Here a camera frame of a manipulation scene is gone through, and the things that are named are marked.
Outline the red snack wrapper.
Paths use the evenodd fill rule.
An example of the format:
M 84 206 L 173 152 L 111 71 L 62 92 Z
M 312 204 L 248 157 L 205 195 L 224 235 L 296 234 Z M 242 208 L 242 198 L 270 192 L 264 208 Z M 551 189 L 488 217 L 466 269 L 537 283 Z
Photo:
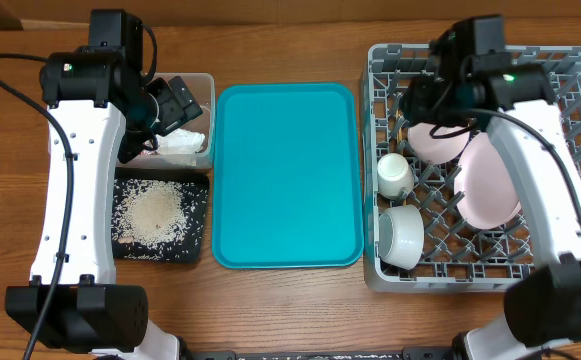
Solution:
M 158 142 L 156 140 L 149 140 L 143 144 L 143 149 L 148 152 L 155 152 L 158 149 Z

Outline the white napkin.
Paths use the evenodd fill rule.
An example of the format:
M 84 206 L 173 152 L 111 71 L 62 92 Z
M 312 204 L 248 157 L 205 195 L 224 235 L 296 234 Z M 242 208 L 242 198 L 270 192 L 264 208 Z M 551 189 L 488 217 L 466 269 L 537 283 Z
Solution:
M 194 154 L 200 152 L 206 136 L 203 133 L 177 129 L 167 136 L 156 136 L 157 153 L 163 155 Z

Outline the small pink bowl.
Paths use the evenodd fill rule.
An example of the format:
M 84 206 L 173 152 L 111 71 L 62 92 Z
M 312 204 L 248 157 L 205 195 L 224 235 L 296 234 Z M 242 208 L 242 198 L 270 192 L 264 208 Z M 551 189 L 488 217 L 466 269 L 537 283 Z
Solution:
M 463 133 L 447 139 L 433 139 L 432 124 L 420 123 L 407 132 L 409 145 L 419 160 L 429 164 L 443 164 L 456 158 L 467 145 L 470 134 Z

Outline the large pink plate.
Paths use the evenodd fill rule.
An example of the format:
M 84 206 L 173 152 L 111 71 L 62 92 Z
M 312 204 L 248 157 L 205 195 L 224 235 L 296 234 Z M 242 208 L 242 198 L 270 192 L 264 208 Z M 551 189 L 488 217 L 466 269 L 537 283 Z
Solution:
M 486 133 L 477 134 L 467 144 L 458 165 L 454 190 L 463 198 L 457 209 L 469 225 L 493 229 L 519 213 L 521 204 L 512 180 Z

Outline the white paper cup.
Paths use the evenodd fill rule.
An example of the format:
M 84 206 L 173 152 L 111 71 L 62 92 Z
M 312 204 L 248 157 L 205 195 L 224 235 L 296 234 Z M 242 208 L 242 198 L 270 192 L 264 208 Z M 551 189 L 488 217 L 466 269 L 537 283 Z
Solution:
M 414 175 L 405 157 L 397 153 L 382 156 L 377 163 L 378 191 L 397 200 L 414 188 Z

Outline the grey rice bowl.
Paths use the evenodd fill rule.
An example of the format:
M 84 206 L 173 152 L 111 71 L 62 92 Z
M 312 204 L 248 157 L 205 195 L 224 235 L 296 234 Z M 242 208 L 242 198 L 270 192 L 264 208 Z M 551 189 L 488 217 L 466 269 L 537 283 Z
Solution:
M 421 257 L 424 234 L 423 220 L 415 206 L 385 210 L 379 216 L 379 257 L 389 265 L 412 270 Z

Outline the grey dishwasher rack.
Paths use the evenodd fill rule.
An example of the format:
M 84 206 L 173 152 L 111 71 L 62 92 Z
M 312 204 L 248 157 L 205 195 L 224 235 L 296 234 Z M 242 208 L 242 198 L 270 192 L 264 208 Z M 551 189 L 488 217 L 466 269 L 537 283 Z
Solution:
M 544 67 L 563 114 L 569 151 L 581 174 L 581 46 L 510 45 L 507 49 L 517 64 Z M 460 167 L 455 161 L 430 165 L 419 160 L 407 140 L 405 119 L 400 155 L 410 165 L 415 187 L 397 200 L 386 199 L 378 191 L 378 160 L 395 153 L 394 127 L 402 116 L 398 102 L 411 78 L 435 72 L 435 60 L 425 44 L 383 43 L 368 50 L 361 82 L 365 282 L 378 292 L 502 292 L 534 269 L 523 215 L 491 230 L 469 225 L 457 209 L 462 197 L 453 189 Z M 379 216 L 400 205 L 415 206 L 425 227 L 421 258 L 412 270 L 389 265 L 378 253 Z

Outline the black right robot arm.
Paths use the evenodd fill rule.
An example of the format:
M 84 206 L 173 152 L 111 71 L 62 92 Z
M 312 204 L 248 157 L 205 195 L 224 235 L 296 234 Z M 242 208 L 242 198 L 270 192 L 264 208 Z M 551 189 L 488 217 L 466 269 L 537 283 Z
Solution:
M 454 23 L 429 46 L 435 77 L 414 77 L 399 107 L 412 124 L 484 132 L 527 221 L 535 270 L 509 287 L 503 313 L 454 338 L 451 359 L 538 359 L 581 342 L 581 176 L 544 68 L 517 65 L 499 15 Z

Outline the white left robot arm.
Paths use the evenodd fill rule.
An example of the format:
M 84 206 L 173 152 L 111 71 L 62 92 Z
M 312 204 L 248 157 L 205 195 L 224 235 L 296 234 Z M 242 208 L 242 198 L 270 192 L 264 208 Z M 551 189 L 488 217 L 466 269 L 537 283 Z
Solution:
M 120 285 L 111 244 L 115 168 L 197 118 L 201 106 L 143 61 L 152 30 L 121 9 L 90 17 L 85 46 L 42 60 L 50 171 L 29 282 L 6 290 L 31 344 L 101 359 L 187 359 L 185 341 L 148 316 L 145 290 Z

